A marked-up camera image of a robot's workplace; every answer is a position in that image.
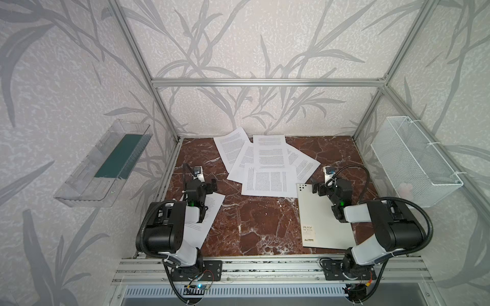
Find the folder white cover black inside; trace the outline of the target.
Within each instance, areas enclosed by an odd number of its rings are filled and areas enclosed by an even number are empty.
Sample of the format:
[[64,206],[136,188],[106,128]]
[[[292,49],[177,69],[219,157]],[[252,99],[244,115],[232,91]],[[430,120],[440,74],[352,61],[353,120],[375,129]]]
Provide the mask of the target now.
[[355,246],[352,226],[334,217],[328,197],[313,193],[311,184],[298,184],[297,199],[303,247],[348,249]]

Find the printed paper sheet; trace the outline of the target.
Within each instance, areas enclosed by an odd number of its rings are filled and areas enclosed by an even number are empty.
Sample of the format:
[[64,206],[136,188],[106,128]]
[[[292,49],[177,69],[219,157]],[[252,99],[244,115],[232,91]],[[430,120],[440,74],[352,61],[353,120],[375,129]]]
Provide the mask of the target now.
[[211,230],[215,218],[224,202],[225,195],[213,193],[205,198],[205,206],[208,209],[205,212],[204,220],[201,223],[186,224],[184,230],[184,239],[193,247],[202,248],[204,241]]

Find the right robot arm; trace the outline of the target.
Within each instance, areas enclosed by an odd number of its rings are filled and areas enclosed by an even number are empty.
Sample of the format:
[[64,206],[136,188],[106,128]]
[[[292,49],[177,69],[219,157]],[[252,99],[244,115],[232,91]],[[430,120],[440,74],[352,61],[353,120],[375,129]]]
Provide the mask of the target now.
[[346,274],[419,252],[434,236],[430,216],[404,198],[387,196],[354,205],[351,182],[335,175],[323,184],[313,181],[312,193],[328,197],[333,216],[340,223],[370,223],[373,226],[374,234],[370,238],[346,250],[339,265]]

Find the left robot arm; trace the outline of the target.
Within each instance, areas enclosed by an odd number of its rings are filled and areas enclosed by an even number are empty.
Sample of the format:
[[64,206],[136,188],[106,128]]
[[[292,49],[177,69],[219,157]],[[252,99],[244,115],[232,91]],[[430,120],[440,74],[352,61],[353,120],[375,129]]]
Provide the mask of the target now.
[[137,251],[159,258],[167,269],[201,274],[204,260],[200,247],[186,241],[185,235],[198,237],[191,230],[204,225],[210,209],[206,202],[217,190],[216,179],[206,183],[195,178],[185,184],[182,200],[151,203],[137,233]]

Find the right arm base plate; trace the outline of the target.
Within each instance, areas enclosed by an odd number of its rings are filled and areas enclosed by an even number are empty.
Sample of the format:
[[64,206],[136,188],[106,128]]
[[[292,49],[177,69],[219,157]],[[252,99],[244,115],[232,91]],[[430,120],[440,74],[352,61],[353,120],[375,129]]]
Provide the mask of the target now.
[[332,258],[321,258],[319,264],[327,281],[359,281],[362,283],[377,280],[372,265],[361,266]]

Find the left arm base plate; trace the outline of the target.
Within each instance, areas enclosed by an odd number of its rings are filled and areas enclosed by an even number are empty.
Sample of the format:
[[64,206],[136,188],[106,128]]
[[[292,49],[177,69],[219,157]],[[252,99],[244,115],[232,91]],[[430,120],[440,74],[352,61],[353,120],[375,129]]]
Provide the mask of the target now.
[[197,261],[194,266],[179,267],[170,271],[173,281],[190,281],[200,279],[203,281],[220,281],[223,271],[223,261],[204,260]]

